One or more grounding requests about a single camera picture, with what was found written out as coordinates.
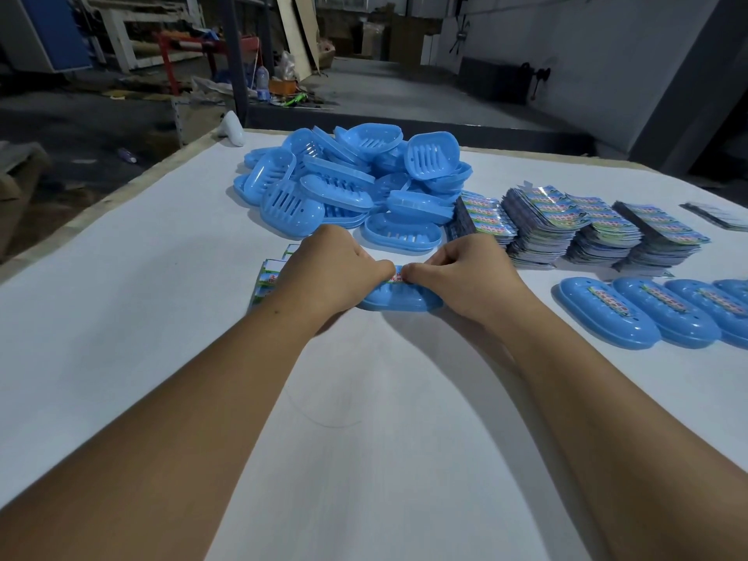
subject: person's left hand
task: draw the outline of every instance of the person's left hand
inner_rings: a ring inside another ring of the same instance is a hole
[[[271,296],[308,307],[324,322],[394,274],[392,262],[374,260],[347,230],[323,224],[286,262]]]

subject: pile of blue soap dishes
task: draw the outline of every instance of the pile of blue soap dishes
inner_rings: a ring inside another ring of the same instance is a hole
[[[244,162],[251,173],[234,179],[234,189],[282,233],[303,238],[321,224],[362,226],[369,242],[414,252],[441,244],[440,226],[453,219],[473,173],[449,132],[404,141],[388,124],[338,127],[334,138],[302,128]]]

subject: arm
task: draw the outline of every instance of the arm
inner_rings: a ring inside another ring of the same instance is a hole
[[[394,272],[322,226],[262,304],[0,512],[0,559],[203,559],[302,349]]]
[[[509,349],[617,559],[748,559],[748,475],[539,301],[491,236],[402,274]]]

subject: person's right hand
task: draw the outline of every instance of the person's right hand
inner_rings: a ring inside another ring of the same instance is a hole
[[[403,266],[405,281],[428,287],[453,311],[485,325],[534,298],[510,257],[488,234],[447,242],[425,263]]]

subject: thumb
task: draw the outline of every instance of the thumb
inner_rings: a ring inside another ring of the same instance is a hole
[[[395,274],[395,264],[388,259],[380,259],[376,262],[375,270],[376,282],[387,281]]]
[[[435,289],[441,278],[442,267],[439,265],[412,263],[402,266],[402,279],[409,283]]]

